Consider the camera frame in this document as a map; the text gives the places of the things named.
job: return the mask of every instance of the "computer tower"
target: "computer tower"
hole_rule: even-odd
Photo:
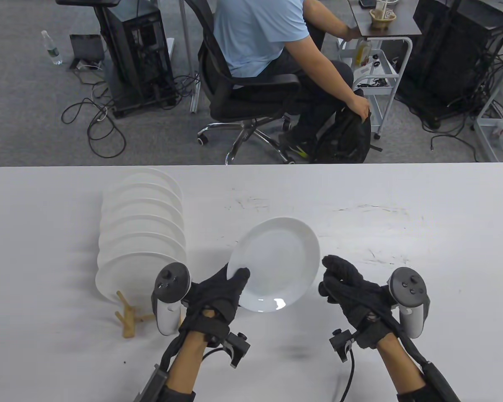
[[[465,109],[487,76],[503,46],[503,12],[480,0],[461,0],[436,50],[432,42],[442,29],[453,0],[420,0],[414,21],[422,31],[405,75],[447,107]],[[431,61],[426,71],[424,65]]]
[[[137,98],[133,103],[141,105],[175,105],[177,92],[160,10],[148,0],[138,0],[138,3],[122,0],[118,6],[107,8],[105,14],[115,49],[112,61],[119,71],[119,80],[128,84],[124,87],[132,86],[136,92],[135,96],[128,90],[127,98]]]

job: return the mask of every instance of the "chair base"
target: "chair base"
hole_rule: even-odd
[[[290,129],[290,117],[285,115],[283,119],[283,130],[288,131],[288,129]],[[226,165],[233,163],[233,160],[235,159],[236,153],[239,151],[240,146],[243,142],[249,140],[251,136],[256,136],[263,142],[266,142],[268,145],[270,145],[270,147],[272,147],[278,153],[283,163],[285,163],[286,165],[294,165],[294,159],[287,156],[284,149],[280,147],[280,144],[273,138],[267,136],[258,128],[274,120],[275,119],[271,117],[265,117],[263,119],[244,120],[240,123],[211,123],[197,133],[197,141],[200,145],[205,145],[209,140],[204,133],[209,130],[239,130],[239,135],[237,136],[235,142],[233,142],[233,146],[225,157]]]

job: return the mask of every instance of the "white plate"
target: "white plate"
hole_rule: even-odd
[[[119,303],[116,295],[121,291],[131,306],[141,314],[152,311],[150,296],[160,270],[175,259],[157,253],[131,253],[106,263],[95,276],[99,292],[108,300]]]
[[[156,233],[129,233],[106,243],[99,251],[97,265],[100,268],[116,257],[143,251],[164,254],[186,264],[186,251],[171,237]]]
[[[313,230],[294,218],[273,218],[239,240],[227,277],[238,268],[249,268],[250,278],[239,304],[252,312],[273,312],[304,295],[319,264],[319,240]]]
[[[181,200],[166,187],[152,183],[118,184],[110,187],[102,198],[102,213],[119,203],[141,198],[158,199],[183,212]]]
[[[119,203],[104,211],[102,214],[100,228],[104,230],[112,222],[125,216],[133,215],[154,215],[166,218],[184,230],[183,216],[175,207],[153,198],[141,198]]]
[[[169,175],[161,172],[155,168],[135,168],[127,174],[121,184],[134,184],[134,183],[154,183],[162,187],[169,188],[179,199],[182,201],[183,193],[181,187]]]
[[[104,226],[99,236],[99,249],[114,239],[129,233],[158,233],[171,237],[186,248],[184,233],[179,226],[171,220],[153,215],[133,215],[120,218],[108,226]]]

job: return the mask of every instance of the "forearm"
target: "forearm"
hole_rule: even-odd
[[[392,333],[376,345],[397,393],[406,394],[425,386],[422,374]]]
[[[215,315],[211,310],[206,310],[203,314],[207,317]],[[190,331],[169,369],[166,387],[181,394],[191,394],[194,390],[194,384],[200,371],[206,347],[205,335],[200,332]]]
[[[321,31],[336,38],[350,40],[350,28],[336,17],[319,0],[305,0],[303,3],[303,17]]]
[[[318,57],[316,63],[306,66],[304,70],[320,88],[343,102],[348,102],[354,96],[352,88],[326,56]]]

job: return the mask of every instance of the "office chair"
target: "office chair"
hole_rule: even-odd
[[[208,142],[209,130],[239,130],[225,164],[229,165],[243,142],[257,136],[270,145],[286,164],[293,164],[280,144],[264,132],[260,126],[277,119],[284,119],[283,130],[290,129],[289,107],[300,90],[300,82],[294,74],[272,77],[232,77],[220,46],[214,35],[214,16],[207,0],[185,0],[203,27],[203,43],[198,53],[200,80],[209,98],[211,117],[217,123],[207,125],[197,133],[200,145]]]

